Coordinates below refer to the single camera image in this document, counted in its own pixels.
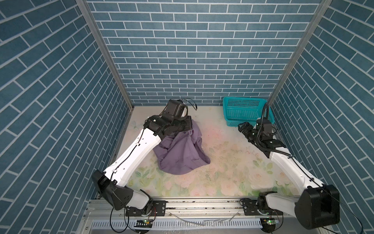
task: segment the wire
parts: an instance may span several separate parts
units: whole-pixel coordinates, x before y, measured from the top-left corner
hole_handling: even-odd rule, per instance
[[[239,204],[244,207],[244,204],[242,204],[242,201],[250,200],[249,198],[242,198],[239,200]]]
[[[278,213],[276,210],[273,210],[275,212],[275,214],[277,215],[277,218],[278,218],[278,221],[280,222],[281,220],[279,219],[279,216],[278,216]]]
[[[112,226],[112,213],[113,213],[113,210],[114,210],[114,207],[112,208],[112,211],[110,212],[110,216],[109,216],[109,224],[110,224],[110,227],[112,228],[112,230],[116,233],[123,233],[124,231],[126,231],[126,229],[129,227],[129,219],[130,219],[130,216],[127,216],[127,223],[126,223],[126,210],[123,211],[123,219],[125,220],[125,223],[126,223],[126,227],[124,230],[122,231],[116,231],[113,226]]]
[[[152,221],[152,222],[156,219],[156,207],[154,206],[153,208],[154,208],[154,218],[153,218],[153,220],[150,220],[150,219],[149,219],[149,217],[151,217],[152,211],[150,212],[150,214],[149,214],[149,216],[148,216],[148,220],[149,220],[149,221]]]
[[[276,228],[276,229],[274,229],[274,231],[272,231],[272,234],[273,234],[273,232],[275,232],[276,230],[278,230],[278,229],[280,229],[281,228],[281,226],[283,225],[283,223],[284,223],[284,217],[283,217],[283,213],[282,213],[282,223],[280,224],[280,226],[278,227],[278,228]]]
[[[149,220],[149,218],[151,217],[151,214],[152,214],[152,211],[151,211],[151,212],[149,212],[149,215],[148,215],[148,220]]]
[[[126,224],[126,226],[127,227],[129,227],[129,229],[131,230],[131,231],[133,231],[133,232],[135,232],[135,233],[138,233],[137,231],[135,231],[134,229],[132,229],[130,226],[129,226],[129,224],[130,224],[130,213],[129,213],[129,210],[127,209],[127,207],[125,206],[125,211],[127,211],[127,214],[128,214],[128,216],[127,216],[127,224]]]
[[[186,223],[189,223],[189,224],[195,224],[195,225],[199,225],[199,226],[205,226],[205,224],[199,224],[199,223],[195,223],[195,222],[191,222],[191,221],[187,221],[187,220],[181,219],[181,218],[179,218],[178,216],[176,216],[173,213],[170,213],[170,214],[173,215],[173,216],[175,216],[176,218],[182,220],[183,222],[186,222]]]
[[[236,212],[236,214],[235,215],[233,215],[229,220],[228,220],[228,222],[230,222],[237,214],[239,214],[239,212]]]
[[[168,105],[166,105],[165,106],[165,108],[161,111],[161,113],[159,114],[159,117],[162,115],[162,113],[164,112],[164,110],[166,110],[166,107],[167,107]]]
[[[144,130],[145,128],[143,129],[141,135],[140,135],[140,138],[138,140],[138,144],[140,142],[140,140],[142,139],[142,136],[143,136],[143,133],[144,133]],[[113,184],[112,184],[112,178],[113,178],[113,174],[114,174],[114,171],[117,170],[121,165],[122,163],[124,163],[129,157],[130,155],[132,154],[132,152],[134,151],[134,149],[137,147],[137,145],[135,145],[135,147],[131,150],[130,154],[127,156],[127,158],[125,158],[125,160],[123,160],[113,171],[112,171],[112,175],[110,176],[110,188],[112,189],[112,193],[116,196],[116,198],[122,203],[121,199],[116,195],[116,193],[114,192],[114,189],[113,189]]]
[[[190,101],[187,100],[187,99],[190,99],[191,101],[193,101],[193,103],[195,104],[195,106],[194,106],[192,103],[190,103]],[[196,102],[195,102],[193,99],[191,99],[191,98],[189,98],[189,97],[186,97],[186,98],[183,98],[183,99],[181,99],[181,100],[185,100],[185,101],[187,101],[188,103],[191,104],[191,106],[192,106],[195,110],[197,110],[197,104],[196,104]]]
[[[322,188],[322,190],[327,193],[331,198],[333,198],[334,200],[336,200],[337,202],[339,202],[344,208],[346,208],[351,214],[353,214],[353,216],[357,219],[357,221],[360,223],[361,225],[361,232],[360,234],[363,234],[364,232],[364,226],[361,222],[361,220],[353,213],[353,211],[351,211],[351,209],[349,209],[346,205],[344,205],[341,201],[339,201],[338,199],[336,199],[335,197],[333,197],[330,193],[328,193],[324,187],[320,186],[319,184],[317,184],[315,181],[314,181],[314,178],[311,178],[297,163],[296,161],[292,158],[292,160],[294,161],[294,163],[297,165],[297,167],[310,179],[310,181],[313,181],[313,183],[315,183],[318,187]]]
[[[339,233],[336,233],[336,232],[334,232],[334,231],[332,231],[332,230],[330,230],[330,229],[327,229],[327,228],[325,228],[325,227],[321,227],[321,228],[326,229],[327,231],[330,231],[330,232],[332,232],[332,233],[339,234]]]
[[[257,147],[261,150],[261,151],[270,151],[270,152],[274,152],[274,153],[279,153],[279,154],[283,154],[283,155],[286,155],[288,156],[289,158],[292,158],[292,154],[289,154],[289,153],[286,153],[286,152],[283,152],[283,151],[280,151],[280,150],[277,150],[277,149],[269,149],[269,148],[266,148],[264,146],[264,144],[260,141],[260,135],[261,135],[261,129],[263,127],[263,120],[264,120],[264,116],[265,116],[265,111],[266,111],[266,118],[268,119],[269,118],[269,103],[265,103],[264,107],[262,108],[262,114],[261,114],[261,124],[260,124],[260,128],[259,128],[259,131],[257,132],[257,136],[256,136],[256,139],[255,139],[255,142],[256,142],[256,145]]]
[[[273,127],[272,126],[272,128],[274,128],[275,129],[275,132],[273,133],[273,136],[275,135],[275,134],[277,134],[277,132],[278,132],[278,129],[276,129],[275,127]]]

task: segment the metal frame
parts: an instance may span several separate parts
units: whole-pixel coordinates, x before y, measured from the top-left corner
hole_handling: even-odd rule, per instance
[[[163,232],[175,232],[179,230],[211,230],[211,229],[242,229],[242,228],[263,228],[261,224],[260,218],[248,218],[248,217],[240,217],[232,220],[231,218],[225,219],[207,219],[207,218],[189,218],[189,222],[184,222],[179,220],[178,218],[170,218],[170,219],[156,219],[152,222],[152,228],[145,228],[139,226],[136,219],[129,220],[129,228],[136,229],[137,232],[140,230],[145,231],[163,231]],[[91,230],[111,230],[110,220],[108,219],[94,219],[92,222]],[[115,229],[124,229],[127,225],[127,221],[123,218],[120,219],[113,219],[112,225],[115,226]]]
[[[122,93],[122,96],[123,98],[125,99],[127,105],[129,106],[130,110],[133,110],[134,106],[131,102],[131,99],[129,97],[129,95],[127,94],[126,92],[126,89],[125,89],[125,86],[121,80],[121,77],[118,73],[118,70],[116,68],[116,65],[114,64],[114,61],[112,59],[112,56],[110,55],[109,53],[109,50],[104,42],[104,39],[100,33],[100,30],[99,28],[97,27],[97,24],[96,24],[96,21],[94,19],[94,16],[90,10],[90,7],[88,6],[88,3],[86,0],[76,0],[77,4],[78,4],[78,7],[80,9],[80,11],[82,12],[82,15],[83,15],[83,18],[86,20],[86,23],[88,25],[88,27],[90,28],[91,30],[91,33],[97,43],[97,45],[99,46],[99,49],[105,59],[105,62],[107,63],[113,77],[114,77],[114,80],[116,81],[117,85],[118,85],[118,88],[119,90],[121,91]]]
[[[268,99],[269,105],[271,105],[275,101],[275,98],[277,97],[284,83],[288,79],[288,76],[290,75],[292,69],[294,68],[297,60],[299,59],[309,39],[312,37],[315,29],[317,28],[319,22],[321,21],[322,16],[325,14],[327,8],[330,6],[331,1],[332,0],[321,0],[321,3],[318,5],[316,12],[313,15],[313,18],[311,19],[310,23],[306,27],[305,32],[302,38],[300,39],[299,44],[296,47],[296,50],[291,55],[291,58],[289,59],[288,64],[284,68],[283,73],[280,76],[278,83],[274,87],[274,90]]]
[[[245,216],[243,207],[240,205],[241,198],[257,200],[257,197],[154,197],[154,200],[166,201],[165,216],[158,216],[157,219],[175,219],[177,215],[182,219],[204,218],[222,219],[232,218],[268,218],[269,215]],[[78,227],[77,234],[89,234],[93,220],[109,219],[112,206],[104,199],[90,200]],[[123,219],[123,210],[114,210],[112,219]]]

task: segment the black cable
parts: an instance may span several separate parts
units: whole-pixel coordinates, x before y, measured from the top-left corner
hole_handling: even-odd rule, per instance
[[[260,128],[259,128],[259,131],[257,132],[257,136],[256,136],[256,139],[255,139],[255,142],[256,142],[256,145],[257,147],[261,150],[261,151],[270,151],[270,152],[274,152],[274,153],[279,153],[279,154],[283,154],[283,155],[286,155],[288,156],[289,158],[292,158],[292,154],[289,154],[289,153],[286,153],[286,152],[283,152],[283,151],[280,151],[280,150],[277,150],[277,149],[269,149],[269,148],[266,148],[264,146],[264,144],[260,141],[260,133],[261,133],[261,129],[263,127],[263,120],[264,120],[264,116],[265,116],[265,111],[267,111],[267,118],[269,116],[269,103],[265,103],[264,107],[262,108],[262,114],[261,114],[261,124],[260,124]]]
[[[275,135],[275,134],[277,134],[277,132],[278,132],[278,129],[276,129],[275,127],[273,127],[272,126],[272,128],[274,128],[275,129],[275,132],[273,133],[273,136]]]
[[[279,219],[278,213],[277,213],[275,210],[273,210],[273,211],[274,211],[275,214],[277,215],[278,221],[280,222],[281,220]]]
[[[360,234],[363,234],[364,232],[364,226],[361,222],[361,220],[353,213],[353,211],[351,211],[351,209],[349,209],[346,205],[344,205],[341,201],[339,201],[338,199],[336,199],[335,197],[333,197],[330,193],[328,193],[322,186],[320,186],[319,184],[317,184],[315,181],[314,181],[314,178],[311,178],[297,163],[296,161],[292,158],[292,160],[294,161],[294,163],[297,165],[297,167],[310,179],[310,181],[313,181],[313,183],[315,183],[318,187],[322,188],[322,190],[327,193],[331,198],[333,198],[334,200],[336,200],[337,202],[339,202],[344,208],[346,208],[351,214],[353,214],[353,216],[357,219],[357,221],[360,223],[361,225],[361,232]]]
[[[154,218],[153,218],[152,222],[156,220],[156,206],[154,206],[153,208],[154,208]]]
[[[134,229],[132,229],[132,228],[129,226],[129,224],[130,224],[130,221],[129,221],[129,219],[130,219],[130,213],[129,213],[129,210],[127,209],[127,206],[125,206],[125,212],[126,212],[126,211],[127,211],[127,214],[128,214],[128,216],[127,216],[127,224],[126,224],[126,226],[128,226],[129,229],[130,229],[131,231],[133,231],[133,232],[139,234],[137,231],[135,231]]]
[[[190,99],[191,101],[193,101],[193,103],[195,104],[195,106],[194,106],[192,103],[190,103],[190,101],[187,100],[187,99]],[[192,106],[195,110],[197,110],[197,104],[196,104],[196,102],[195,102],[192,98],[186,97],[186,98],[182,98],[181,101],[182,101],[182,100],[187,101],[188,103],[191,104],[191,106]]]
[[[335,234],[340,234],[340,233],[336,233],[336,232],[334,232],[334,231],[332,231],[332,230],[330,230],[330,229],[327,229],[327,228],[325,228],[325,227],[321,227],[321,228],[326,229],[327,231],[330,231],[330,232],[335,233]]]
[[[140,135],[140,138],[138,140],[138,144],[140,142],[140,140],[142,139],[142,136],[143,136],[143,133],[144,133],[144,130],[145,128],[143,129],[143,131],[141,132],[141,135]],[[112,171],[112,175],[110,176],[110,188],[112,189],[112,192],[113,194],[117,197],[117,199],[119,201],[121,201],[121,199],[116,195],[116,193],[114,192],[114,189],[113,189],[113,185],[112,185],[112,178],[113,178],[113,174],[114,174],[114,171],[117,170],[121,165],[122,163],[124,163],[129,157],[130,155],[132,154],[132,152],[134,151],[134,149],[137,147],[137,145],[135,145],[135,147],[131,150],[130,154],[127,156],[127,158],[125,158],[125,160],[123,160],[113,171]]]
[[[161,111],[161,113],[159,114],[159,117],[162,115],[162,113],[164,112],[164,110],[166,110],[166,107],[167,107],[168,105],[166,105],[165,106],[165,108]]]
[[[245,201],[245,200],[249,200],[249,201],[251,201],[251,199],[249,199],[249,198],[242,198],[242,199],[240,199],[240,200],[239,200],[239,204],[240,204],[242,207],[245,207],[245,205],[242,204],[242,201]]]
[[[284,223],[284,217],[283,217],[283,212],[282,212],[282,223],[280,224],[280,226],[279,226],[278,228],[276,228],[276,229],[274,229],[274,231],[272,231],[272,234],[273,234],[273,232],[275,232],[276,230],[280,229],[281,226],[283,225],[283,223]]]
[[[112,230],[116,233],[123,233],[124,231],[126,231],[126,229],[129,227],[129,219],[130,219],[130,216],[127,216],[127,224],[126,224],[126,227],[124,230],[122,231],[116,231],[113,226],[112,226],[112,213],[113,213],[113,210],[114,210],[114,207],[112,208],[112,211],[110,212],[110,216],[109,216],[109,224],[110,224],[110,227],[112,228]],[[123,211],[123,219],[125,220],[125,223],[126,223],[126,209]]]

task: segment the mounting plate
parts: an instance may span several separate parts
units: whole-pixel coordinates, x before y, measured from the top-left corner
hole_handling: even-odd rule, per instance
[[[154,217],[154,209],[155,208],[156,208],[156,216],[165,216],[166,201],[162,201],[162,200],[161,201],[159,201],[159,200],[153,201],[150,217]],[[129,210],[128,215],[130,217],[141,216],[141,212],[134,207],[130,207],[128,210]]]
[[[244,210],[244,215],[245,216],[250,216],[250,215],[264,215],[264,213],[260,213],[257,209],[257,201],[256,200],[252,200],[252,199],[249,199],[249,198],[246,198],[245,200],[242,201],[243,203],[243,210]],[[276,217],[276,215],[278,214],[278,216],[282,215],[283,212],[280,211],[280,210],[275,210],[275,211],[272,211],[272,215],[274,217]]]

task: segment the metal grate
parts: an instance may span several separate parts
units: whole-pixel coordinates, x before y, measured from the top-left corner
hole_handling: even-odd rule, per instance
[[[187,221],[204,224],[200,226],[192,223],[180,221],[177,218],[159,219],[154,222],[152,230],[167,231],[167,230],[190,230],[190,229],[222,229],[222,228],[262,228],[259,218],[235,218],[231,221],[212,221],[211,219],[186,219]],[[134,220],[130,220],[129,226],[134,228]],[[126,224],[124,220],[112,221],[112,226],[115,229],[124,229]],[[96,219],[93,220],[91,229],[108,230],[110,229],[109,220]]]
[[[257,119],[258,113],[256,111],[238,110],[238,109],[227,109],[227,116],[230,120],[242,120],[245,119]]]

